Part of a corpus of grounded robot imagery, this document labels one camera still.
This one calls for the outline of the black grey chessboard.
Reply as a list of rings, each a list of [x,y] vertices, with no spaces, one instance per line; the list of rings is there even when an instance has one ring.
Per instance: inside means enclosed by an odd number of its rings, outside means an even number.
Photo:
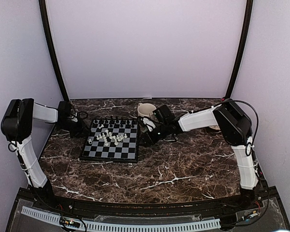
[[[104,145],[103,134],[109,134],[109,145]],[[135,119],[95,118],[90,124],[86,141],[79,159],[92,161],[113,161],[134,163],[138,161],[139,125]],[[116,136],[119,144],[114,144]]]

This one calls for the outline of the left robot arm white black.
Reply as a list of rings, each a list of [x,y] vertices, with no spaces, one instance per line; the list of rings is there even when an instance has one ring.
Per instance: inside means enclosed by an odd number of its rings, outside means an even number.
[[[67,131],[71,138],[83,137],[88,129],[84,120],[68,101],[61,101],[57,108],[36,103],[34,99],[13,99],[1,121],[1,132],[6,137],[8,149],[15,152],[28,184],[34,189],[44,189],[49,181],[42,171],[32,145],[33,121],[56,124]]]

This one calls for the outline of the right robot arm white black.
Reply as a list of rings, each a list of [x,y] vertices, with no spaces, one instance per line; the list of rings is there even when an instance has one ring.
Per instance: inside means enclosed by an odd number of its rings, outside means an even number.
[[[144,132],[143,146],[152,146],[169,135],[211,126],[218,126],[223,138],[231,146],[237,161],[241,189],[253,190],[258,184],[258,162],[254,153],[256,131],[252,121],[240,108],[240,101],[226,99],[209,108],[190,111],[176,118],[168,106],[154,110],[155,119],[139,116],[138,122]]]

